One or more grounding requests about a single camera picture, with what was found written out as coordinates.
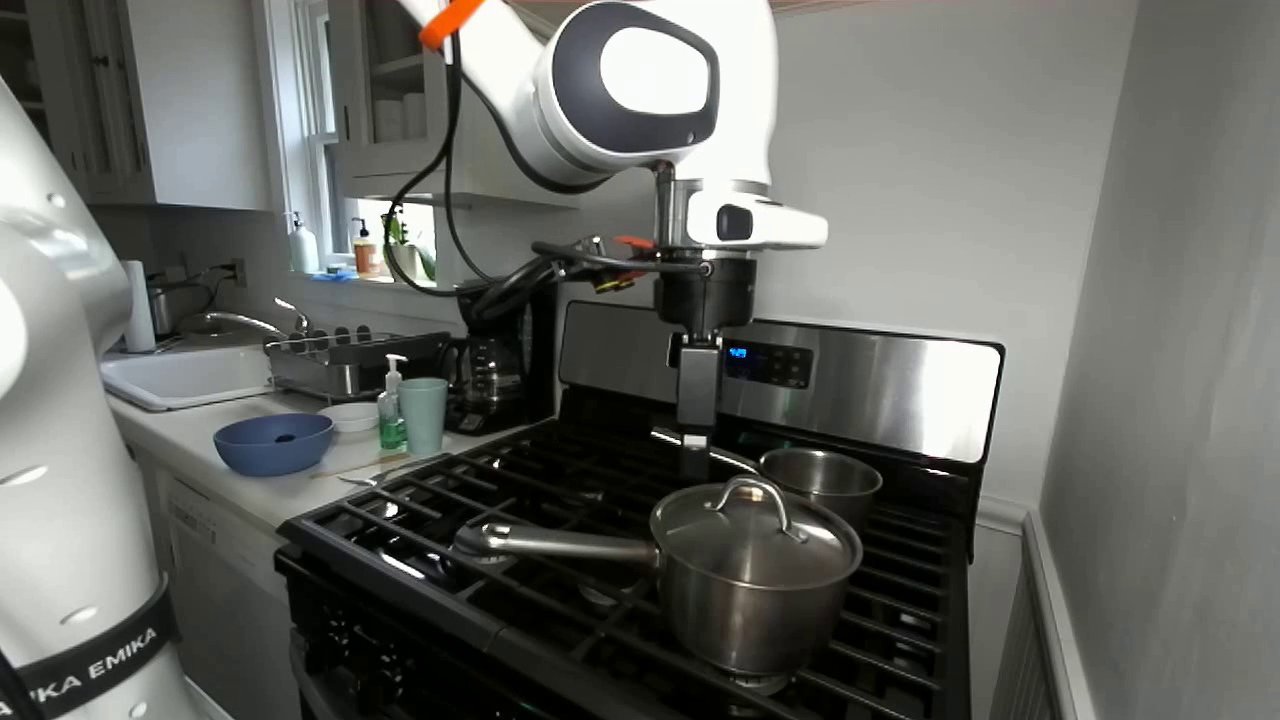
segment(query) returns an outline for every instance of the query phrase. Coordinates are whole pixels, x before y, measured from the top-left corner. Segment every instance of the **pan handle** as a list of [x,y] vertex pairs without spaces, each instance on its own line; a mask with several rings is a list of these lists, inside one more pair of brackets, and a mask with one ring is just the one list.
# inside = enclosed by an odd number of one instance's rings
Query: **pan handle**
[[[670,430],[665,430],[665,424],[651,430],[647,437],[678,447],[678,437],[675,437]],[[729,447],[714,447],[714,446],[706,447],[706,455],[711,455],[714,465],[729,465],[729,468],[740,468],[740,472],[761,476],[761,465],[756,465],[750,455],[740,455],[740,451],[729,451]]]
[[736,479],[725,486],[725,492],[718,492],[718,502],[714,502],[714,511],[725,511],[725,503],[729,503],[736,492],[765,492],[765,495],[771,502],[771,507],[775,507],[781,534],[791,535],[791,511],[789,511],[789,502],[785,502],[781,490],[771,490],[771,486],[761,479],[761,476],[736,476]]
[[536,528],[536,524],[469,524],[455,534],[455,540],[489,555],[570,555],[570,561],[654,564],[654,548],[645,540],[559,534],[559,528]]

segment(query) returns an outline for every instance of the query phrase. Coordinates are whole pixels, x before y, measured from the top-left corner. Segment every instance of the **soap dispenser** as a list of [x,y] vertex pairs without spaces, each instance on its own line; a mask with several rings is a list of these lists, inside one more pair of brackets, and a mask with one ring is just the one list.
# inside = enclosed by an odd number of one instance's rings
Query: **soap dispenser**
[[376,398],[376,442],[384,455],[407,451],[402,412],[398,412],[398,365],[407,357],[389,353],[384,393]]

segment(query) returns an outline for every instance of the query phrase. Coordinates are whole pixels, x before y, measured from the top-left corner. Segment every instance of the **oven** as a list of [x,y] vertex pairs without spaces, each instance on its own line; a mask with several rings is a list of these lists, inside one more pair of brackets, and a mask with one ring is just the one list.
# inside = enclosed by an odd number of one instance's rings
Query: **oven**
[[1000,345],[775,321],[729,339],[714,446],[804,446],[882,472],[840,619],[791,676],[691,662],[647,568],[455,543],[483,521],[647,535],[651,503],[678,490],[675,447],[647,437],[670,418],[666,350],[645,307],[569,303],[551,421],[280,528],[309,716],[966,716],[963,571]]

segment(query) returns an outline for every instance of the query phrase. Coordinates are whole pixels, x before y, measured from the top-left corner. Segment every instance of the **kitchen sink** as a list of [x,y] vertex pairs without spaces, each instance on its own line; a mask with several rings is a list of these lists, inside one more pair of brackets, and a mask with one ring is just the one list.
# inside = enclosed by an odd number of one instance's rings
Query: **kitchen sink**
[[192,350],[159,357],[111,357],[102,388],[143,412],[176,412],[270,393],[267,357],[246,350]]

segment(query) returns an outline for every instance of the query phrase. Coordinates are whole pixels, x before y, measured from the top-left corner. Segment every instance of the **pot lid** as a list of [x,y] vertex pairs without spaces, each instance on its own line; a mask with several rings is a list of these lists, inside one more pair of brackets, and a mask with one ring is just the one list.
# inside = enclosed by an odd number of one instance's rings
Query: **pot lid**
[[856,534],[840,515],[809,502],[785,502],[761,476],[678,490],[654,503],[647,534],[665,564],[675,561],[736,584],[837,584],[865,561]]

